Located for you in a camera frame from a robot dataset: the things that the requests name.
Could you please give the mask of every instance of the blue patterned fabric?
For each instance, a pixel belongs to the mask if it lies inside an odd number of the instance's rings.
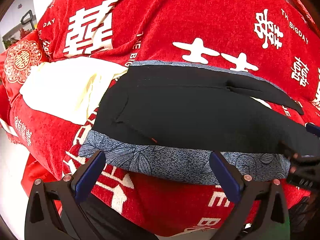
[[[90,158],[98,149],[105,152],[107,164],[124,170],[179,182],[219,185],[209,166],[210,151],[132,145],[90,130],[79,156]],[[222,155],[243,175],[250,174],[255,180],[284,179],[289,172],[290,162],[283,155],[235,152]]]

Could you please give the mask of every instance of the red pillow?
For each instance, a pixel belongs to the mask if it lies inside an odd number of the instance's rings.
[[[5,87],[0,83],[0,119],[9,124],[10,103]]]
[[[28,197],[30,196],[33,183],[36,179],[42,179],[43,182],[57,181],[57,179],[30,154],[21,180],[21,185]],[[57,210],[60,210],[61,202],[57,200],[54,202]]]
[[[11,105],[30,74],[31,67],[42,62],[49,60],[41,46],[38,30],[29,33],[0,54],[0,77]]]
[[[63,158],[83,126],[31,109],[21,94],[12,104],[10,123],[34,158],[61,179]]]

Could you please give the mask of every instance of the bed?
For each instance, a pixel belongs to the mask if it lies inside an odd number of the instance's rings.
[[[34,65],[86,56],[129,69],[143,65],[141,62],[156,65],[162,61],[248,73],[279,87],[304,114],[270,101],[260,102],[265,107],[301,126],[307,122],[319,126],[320,41],[309,28],[316,28],[310,17],[293,6],[295,0],[232,1],[236,6],[221,0],[53,0],[38,30],[32,38],[25,37],[24,44],[30,47],[34,41],[34,54],[41,55],[34,58]],[[12,62],[21,49],[26,48],[11,48]],[[8,55],[8,51],[2,55],[3,65]],[[29,72],[24,74],[26,80]],[[18,139],[13,138],[55,179],[74,173],[87,160],[78,153],[99,109],[90,113],[85,123],[75,124],[31,109],[20,94],[23,82],[9,83],[5,84],[11,103],[7,124]],[[277,161],[266,154],[261,155],[262,163]],[[291,207],[309,192],[286,184],[285,171],[286,167],[279,179]],[[233,208],[219,185],[166,180],[110,164],[92,193],[133,223],[160,236],[219,228]]]

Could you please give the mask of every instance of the cream fabric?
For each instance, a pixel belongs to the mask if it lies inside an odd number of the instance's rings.
[[[20,93],[30,108],[84,125],[110,82],[127,70],[90,57],[44,62],[31,68]]]

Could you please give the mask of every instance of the metal screw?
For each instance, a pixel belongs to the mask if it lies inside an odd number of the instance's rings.
[[[296,170],[297,170],[296,167],[291,167],[291,168],[290,168],[290,173],[295,173]]]
[[[35,180],[35,184],[36,184],[36,185],[39,185],[40,183],[41,183],[41,179],[36,179],[36,180]]]
[[[63,181],[68,182],[71,180],[71,175],[66,175],[63,177]]]
[[[281,182],[279,181],[279,179],[274,179],[273,184],[279,186],[281,184]]]
[[[243,178],[246,181],[251,181],[252,180],[252,177],[250,175],[248,175],[248,174],[244,175]]]

